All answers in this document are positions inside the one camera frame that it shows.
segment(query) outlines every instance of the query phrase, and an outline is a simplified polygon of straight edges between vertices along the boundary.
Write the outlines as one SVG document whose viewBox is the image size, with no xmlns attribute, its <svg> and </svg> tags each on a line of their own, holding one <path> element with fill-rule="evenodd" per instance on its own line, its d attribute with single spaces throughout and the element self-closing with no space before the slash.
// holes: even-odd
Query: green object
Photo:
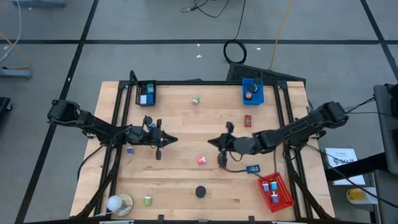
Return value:
<svg viewBox="0 0 398 224">
<path fill-rule="evenodd" d="M 199 103 L 199 96 L 194 97 L 193 104 L 197 105 Z"/>
<path fill-rule="evenodd" d="M 151 196 L 145 196 L 144 197 L 144 205 L 149 206 L 151 202 L 152 202 L 152 197 Z"/>
</svg>

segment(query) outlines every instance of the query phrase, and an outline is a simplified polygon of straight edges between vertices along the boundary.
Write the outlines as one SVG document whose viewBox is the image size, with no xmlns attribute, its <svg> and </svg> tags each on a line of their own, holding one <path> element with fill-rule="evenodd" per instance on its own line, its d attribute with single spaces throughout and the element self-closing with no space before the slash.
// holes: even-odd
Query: wooden table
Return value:
<svg viewBox="0 0 398 224">
<path fill-rule="evenodd" d="M 95 116 L 109 123 L 113 114 L 117 87 L 118 82 L 102 84 L 95 111 Z M 294 117 L 301 118 L 307 115 L 307 97 L 303 83 L 288 82 L 288 87 Z M 232 174 L 220 170 L 216 161 L 218 150 L 207 143 L 207 140 L 217 138 L 226 132 L 227 121 L 235 125 L 233 134 L 236 137 L 251 136 L 251 133 L 256 131 L 279 128 L 273 87 L 264 87 L 265 103 L 259 106 L 242 104 L 241 86 L 158 85 L 156 105 L 150 107 L 136 105 L 135 92 L 134 87 L 127 124 L 139 125 L 145 115 L 153 117 L 154 120 L 161 118 L 162 129 L 177 137 L 178 142 L 164 148 L 161 161 L 155 160 L 155 149 L 135 146 L 134 155 L 129 156 L 126 154 L 127 146 L 124 146 L 116 194 L 131 195 L 134 207 L 123 219 L 155 220 L 158 215 L 163 214 L 166 220 L 248 220 L 250 215 L 254 215 L 259 221 L 295 220 L 292 207 L 277 213 L 269 211 L 254 175 Z M 199 105 L 192 103 L 195 96 L 200 97 Z M 288 123 L 282 90 L 280 97 L 285 122 Z M 252 115 L 251 128 L 244 127 L 245 114 Z M 96 139 L 88 140 L 85 156 L 92 153 L 98 144 Z M 318 147 L 316 140 L 310 140 L 309 144 Z M 279 146 L 276 151 L 277 171 L 289 186 L 282 150 L 283 147 Z M 208 157 L 208 163 L 198 165 L 196 162 L 198 156 Z M 104 150 L 83 166 L 71 215 L 81 211 L 96 192 L 103 159 Z M 320 154 L 313 149 L 304 148 L 302 159 L 309 190 L 326 212 L 334 216 Z M 244 169 L 251 164 L 260 164 L 262 175 L 274 171 L 272 153 L 244 156 L 241 162 L 228 159 L 230 169 Z M 207 189 L 204 198 L 195 196 L 195 189 L 199 185 Z M 103 211 L 106 208 L 108 194 L 109 190 L 104 195 Z M 149 207 L 144 205 L 144 197 L 147 194 L 152 196 L 152 205 Z M 297 194 L 301 214 L 305 217 L 305 207 L 299 188 Z"/>
</svg>

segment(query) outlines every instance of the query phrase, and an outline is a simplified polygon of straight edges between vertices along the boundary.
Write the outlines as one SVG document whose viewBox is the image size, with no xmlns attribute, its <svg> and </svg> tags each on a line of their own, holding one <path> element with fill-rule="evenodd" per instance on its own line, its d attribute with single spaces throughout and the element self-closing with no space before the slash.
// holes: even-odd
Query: red basket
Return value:
<svg viewBox="0 0 398 224">
<path fill-rule="evenodd" d="M 270 183 L 272 181 L 277 182 L 278 189 L 274 190 L 275 194 L 278 195 L 279 197 L 279 203 L 272 203 L 271 201 L 271 195 L 272 195 L 272 190 L 271 190 L 271 185 Z M 262 193 L 262 196 L 264 197 L 264 200 L 267 203 L 267 206 L 269 210 L 271 210 L 272 213 L 278 212 L 279 210 L 285 209 L 287 207 L 290 207 L 294 205 L 294 201 L 292 199 L 291 194 L 287 190 L 285 183 L 280 176 L 279 172 L 276 172 L 275 174 L 270 174 L 265 176 L 263 179 L 258 179 L 260 190 Z M 264 192 L 262 189 L 262 184 L 267 183 L 270 185 L 270 191 Z"/>
</svg>

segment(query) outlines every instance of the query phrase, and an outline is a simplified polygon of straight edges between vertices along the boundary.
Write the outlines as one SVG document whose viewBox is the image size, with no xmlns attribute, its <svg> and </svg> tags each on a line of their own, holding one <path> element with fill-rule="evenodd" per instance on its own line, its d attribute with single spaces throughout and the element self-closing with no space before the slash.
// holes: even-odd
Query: blue bin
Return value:
<svg viewBox="0 0 398 224">
<path fill-rule="evenodd" d="M 257 93 L 252 94 L 251 100 L 247 100 L 244 95 L 248 91 L 248 86 L 254 84 L 254 79 L 252 78 L 244 78 L 242 79 L 242 98 L 244 105 L 260 105 L 264 102 L 264 85 L 261 81 L 261 85 L 259 85 Z"/>
</svg>

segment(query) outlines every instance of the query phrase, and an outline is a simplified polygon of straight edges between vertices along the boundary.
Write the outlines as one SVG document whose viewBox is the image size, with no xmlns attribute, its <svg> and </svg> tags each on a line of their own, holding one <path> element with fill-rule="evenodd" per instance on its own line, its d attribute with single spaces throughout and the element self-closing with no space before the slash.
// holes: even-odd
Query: white ball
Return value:
<svg viewBox="0 0 398 224">
<path fill-rule="evenodd" d="M 117 195 L 113 195 L 106 202 L 106 206 L 110 211 L 114 212 L 122 207 L 122 199 Z"/>
</svg>

